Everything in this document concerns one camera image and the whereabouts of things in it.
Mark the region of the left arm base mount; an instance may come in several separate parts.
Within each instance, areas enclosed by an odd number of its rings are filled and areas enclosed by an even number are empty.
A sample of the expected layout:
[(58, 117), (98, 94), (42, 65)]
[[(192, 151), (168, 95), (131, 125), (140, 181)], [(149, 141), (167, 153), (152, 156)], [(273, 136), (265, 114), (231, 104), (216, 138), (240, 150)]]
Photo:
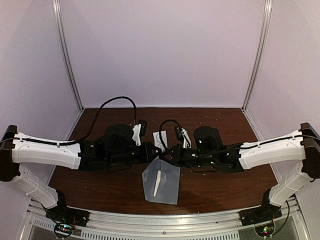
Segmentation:
[(67, 206), (65, 194), (57, 190), (57, 206), (45, 208), (46, 217), (54, 222), (53, 232), (59, 239), (70, 237), (76, 226), (86, 227), (90, 213), (87, 210)]

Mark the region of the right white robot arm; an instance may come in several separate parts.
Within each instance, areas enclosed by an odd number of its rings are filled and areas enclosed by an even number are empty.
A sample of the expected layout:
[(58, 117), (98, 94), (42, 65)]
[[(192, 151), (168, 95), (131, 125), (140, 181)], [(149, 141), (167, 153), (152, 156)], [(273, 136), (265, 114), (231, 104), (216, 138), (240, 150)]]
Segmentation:
[(259, 220), (268, 220), (285, 201), (306, 183), (320, 177), (320, 135), (308, 122), (287, 135), (264, 141), (223, 144), (218, 129), (198, 127), (193, 132), (196, 143), (191, 148), (189, 136), (182, 126), (175, 127), (180, 144), (165, 147), (162, 160), (179, 167), (211, 166), (222, 173), (240, 173), (271, 163), (297, 161), (289, 174), (266, 191), (266, 200), (256, 210)]

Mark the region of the grey-blue envelope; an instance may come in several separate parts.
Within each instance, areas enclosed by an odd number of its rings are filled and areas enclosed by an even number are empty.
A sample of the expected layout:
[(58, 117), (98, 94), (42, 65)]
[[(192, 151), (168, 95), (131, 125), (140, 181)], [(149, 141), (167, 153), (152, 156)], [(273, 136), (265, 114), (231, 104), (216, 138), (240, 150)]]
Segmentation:
[[(161, 181), (153, 197), (158, 170), (161, 170)], [(142, 173), (144, 198), (151, 203), (177, 205), (180, 189), (181, 168), (155, 158)]]

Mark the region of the left aluminium frame post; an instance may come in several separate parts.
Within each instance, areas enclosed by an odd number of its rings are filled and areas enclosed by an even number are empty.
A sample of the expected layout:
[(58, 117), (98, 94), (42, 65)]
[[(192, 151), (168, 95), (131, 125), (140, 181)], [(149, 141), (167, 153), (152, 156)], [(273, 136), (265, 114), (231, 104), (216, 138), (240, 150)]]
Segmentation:
[(72, 68), (72, 63), (71, 63), (71, 59), (68, 51), (67, 39), (65, 36), (64, 24), (63, 24), (63, 16), (61, 11), (61, 3), (59, 0), (53, 0), (52, 5), (53, 5), (53, 14), (56, 22), (57, 34), (60, 42), (62, 59), (65, 66), (67, 78), (70, 83), (71, 92), (75, 99), (76, 106), (78, 110), (82, 112), (84, 110), (84, 107), (83, 107), (80, 93), (76, 84), (74, 71)]

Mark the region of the white sticker sheet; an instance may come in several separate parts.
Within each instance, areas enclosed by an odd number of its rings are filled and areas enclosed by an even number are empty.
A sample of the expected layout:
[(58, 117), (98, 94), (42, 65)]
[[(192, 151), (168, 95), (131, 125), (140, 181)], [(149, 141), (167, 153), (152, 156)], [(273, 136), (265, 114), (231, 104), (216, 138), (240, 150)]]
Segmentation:
[(154, 145), (161, 148), (162, 152), (165, 149), (165, 147), (168, 146), (168, 140), (167, 140), (167, 132), (165, 130), (161, 131), (161, 137), (162, 137), (162, 141), (160, 138), (160, 133), (159, 132), (153, 132), (153, 141), (154, 141)]

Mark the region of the ornate bordered paper sheet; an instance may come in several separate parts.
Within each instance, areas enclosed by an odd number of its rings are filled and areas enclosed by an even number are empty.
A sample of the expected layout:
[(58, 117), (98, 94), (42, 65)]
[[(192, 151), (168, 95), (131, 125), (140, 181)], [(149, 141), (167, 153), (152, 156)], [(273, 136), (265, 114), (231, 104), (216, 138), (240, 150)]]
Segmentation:
[(161, 182), (161, 175), (162, 175), (162, 171), (158, 170), (157, 171), (157, 175), (156, 175), (156, 179), (155, 179), (155, 186), (154, 186), (154, 191), (153, 191), (153, 197), (155, 198), (159, 189), (159, 185)]

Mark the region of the right aluminium frame post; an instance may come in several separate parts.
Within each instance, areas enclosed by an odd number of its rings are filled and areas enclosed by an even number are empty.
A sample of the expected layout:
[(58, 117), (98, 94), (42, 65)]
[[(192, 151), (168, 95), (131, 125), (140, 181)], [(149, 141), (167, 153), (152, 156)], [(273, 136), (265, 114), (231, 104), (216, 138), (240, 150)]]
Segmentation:
[(270, 23), (272, 18), (272, 8), (273, 8), (273, 1), (265, 0), (256, 55), (255, 55), (255, 59), (254, 59), (254, 63), (253, 63), (253, 67), (252, 67), (252, 71), (249, 79), (249, 84), (248, 84), (245, 98), (241, 108), (243, 112), (245, 112), (248, 108), (248, 105), (250, 103), (250, 99), (252, 97), (254, 87), (258, 78), (264, 50), (266, 47), (267, 38), (269, 35)]

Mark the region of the front aluminium rail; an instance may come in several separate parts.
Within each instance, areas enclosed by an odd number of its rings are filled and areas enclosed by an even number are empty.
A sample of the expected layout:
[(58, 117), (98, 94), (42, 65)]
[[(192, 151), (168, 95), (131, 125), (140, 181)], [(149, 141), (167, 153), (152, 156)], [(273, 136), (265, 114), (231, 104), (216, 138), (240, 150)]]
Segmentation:
[[(244, 226), (240, 211), (234, 209), (210, 213), (143, 215), (87, 210), (85, 227), (76, 226), (66, 240), (311, 240), (295, 197), (281, 208), (282, 216), (259, 225)], [(261, 237), (258, 227), (275, 224), (276, 235)], [(36, 200), (31, 200), (18, 240), (61, 240), (53, 232), (55, 224), (45, 217)]]

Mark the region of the aluminium frame post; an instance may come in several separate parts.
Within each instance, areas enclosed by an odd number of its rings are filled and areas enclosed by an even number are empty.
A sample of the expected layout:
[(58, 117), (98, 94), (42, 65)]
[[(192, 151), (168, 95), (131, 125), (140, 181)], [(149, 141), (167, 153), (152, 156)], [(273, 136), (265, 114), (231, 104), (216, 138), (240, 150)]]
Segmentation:
[(65, 66), (67, 78), (70, 83), (71, 92), (75, 99), (76, 106), (78, 110), (82, 112), (84, 110), (84, 107), (83, 107), (80, 93), (76, 84), (74, 71), (72, 68), (72, 63), (71, 63), (71, 59), (68, 51), (67, 39), (65, 36), (64, 24), (63, 24), (63, 16), (61, 11), (61, 3), (59, 0), (53, 0), (52, 5), (53, 5), (53, 14), (56, 22), (57, 34), (60, 42), (62, 59)]
[(252, 71), (249, 79), (249, 84), (248, 84), (245, 98), (241, 108), (243, 112), (245, 112), (248, 108), (248, 105), (250, 103), (250, 99), (252, 97), (254, 87), (258, 78), (264, 50), (266, 47), (267, 38), (269, 35), (270, 23), (272, 18), (272, 8), (273, 8), (273, 1), (265, 0), (256, 55), (255, 55), (255, 59), (254, 59), (254, 63), (253, 63), (253, 67), (252, 67)]

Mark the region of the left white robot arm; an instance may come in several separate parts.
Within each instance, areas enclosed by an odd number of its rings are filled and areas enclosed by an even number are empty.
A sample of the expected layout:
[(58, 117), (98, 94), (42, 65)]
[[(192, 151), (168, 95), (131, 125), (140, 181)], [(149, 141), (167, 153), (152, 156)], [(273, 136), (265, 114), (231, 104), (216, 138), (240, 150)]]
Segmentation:
[(143, 122), (129, 127), (111, 125), (105, 135), (94, 140), (81, 138), (57, 141), (37, 138), (9, 125), (0, 140), (0, 180), (15, 183), (27, 196), (40, 202), (61, 222), (72, 218), (64, 194), (49, 187), (26, 166), (27, 163), (55, 165), (77, 171), (98, 171), (116, 165), (135, 165), (151, 162), (161, 149), (150, 141), (143, 142)]

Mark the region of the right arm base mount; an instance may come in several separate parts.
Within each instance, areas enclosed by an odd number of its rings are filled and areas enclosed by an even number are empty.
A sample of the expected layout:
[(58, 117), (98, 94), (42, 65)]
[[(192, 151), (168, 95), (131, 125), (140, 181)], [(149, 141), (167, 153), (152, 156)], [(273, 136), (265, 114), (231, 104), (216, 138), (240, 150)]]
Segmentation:
[(242, 226), (254, 225), (255, 233), (262, 238), (272, 237), (276, 231), (274, 220), (281, 216), (281, 207), (272, 205), (268, 197), (263, 198), (260, 206), (239, 212)]

